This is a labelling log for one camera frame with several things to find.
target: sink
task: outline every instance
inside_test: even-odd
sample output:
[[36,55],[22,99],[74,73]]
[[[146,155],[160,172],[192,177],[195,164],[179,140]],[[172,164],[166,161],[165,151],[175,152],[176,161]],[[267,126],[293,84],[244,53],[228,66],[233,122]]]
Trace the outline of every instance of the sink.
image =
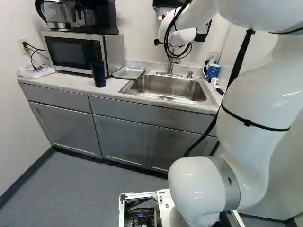
[[152,73],[142,74],[137,80],[129,81],[119,92],[177,102],[207,100],[201,83],[195,79]]

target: electrical outlet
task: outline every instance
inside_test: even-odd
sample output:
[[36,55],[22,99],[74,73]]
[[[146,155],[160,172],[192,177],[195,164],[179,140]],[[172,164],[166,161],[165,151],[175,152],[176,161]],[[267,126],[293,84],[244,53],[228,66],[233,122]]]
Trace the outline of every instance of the electrical outlet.
[[28,43],[28,41],[26,39],[18,39],[17,41],[18,41],[21,53],[22,54],[27,54],[27,52],[26,52],[26,50],[25,50],[25,48],[23,46],[23,42],[27,42]]
[[209,52],[207,55],[207,60],[211,60],[214,58],[216,61],[218,60],[218,53],[217,52]]

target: cabinet door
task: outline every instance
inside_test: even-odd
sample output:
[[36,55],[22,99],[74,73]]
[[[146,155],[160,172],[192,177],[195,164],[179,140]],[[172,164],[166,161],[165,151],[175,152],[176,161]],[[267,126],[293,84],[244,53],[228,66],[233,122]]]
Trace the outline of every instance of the cabinet door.
[[52,145],[102,157],[91,114],[29,103]]
[[[166,173],[171,164],[181,158],[200,136],[200,134],[151,126],[147,167]],[[216,137],[208,136],[190,155],[207,156],[216,142]]]
[[149,125],[94,115],[103,158],[146,167]]

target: floor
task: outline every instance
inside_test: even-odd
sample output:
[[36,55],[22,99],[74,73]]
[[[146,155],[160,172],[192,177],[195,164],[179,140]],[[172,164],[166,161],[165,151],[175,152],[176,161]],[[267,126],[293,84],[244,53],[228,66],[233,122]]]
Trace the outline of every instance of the floor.
[[163,179],[55,153],[0,210],[0,227],[118,227],[119,194],[163,188]]

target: countertop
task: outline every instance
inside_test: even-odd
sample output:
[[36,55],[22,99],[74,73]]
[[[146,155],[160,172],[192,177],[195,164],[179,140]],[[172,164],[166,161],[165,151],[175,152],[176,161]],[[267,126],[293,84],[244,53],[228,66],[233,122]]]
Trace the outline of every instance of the countertop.
[[106,86],[98,88],[95,87],[94,79],[92,77],[56,72],[38,79],[26,79],[18,77],[18,82],[54,88],[58,90],[76,92],[86,95],[111,98],[140,104],[168,107],[203,114],[215,114],[219,108],[218,103],[220,103],[222,100],[220,99],[220,95],[214,89],[212,91],[212,87],[210,86],[210,84],[206,84],[205,81],[203,81],[202,83],[204,84],[205,90],[207,90],[206,92],[208,101],[196,102],[194,104],[177,103],[173,101],[158,100],[119,93],[120,89],[123,88],[128,82],[128,80],[125,79],[108,78],[106,79]]

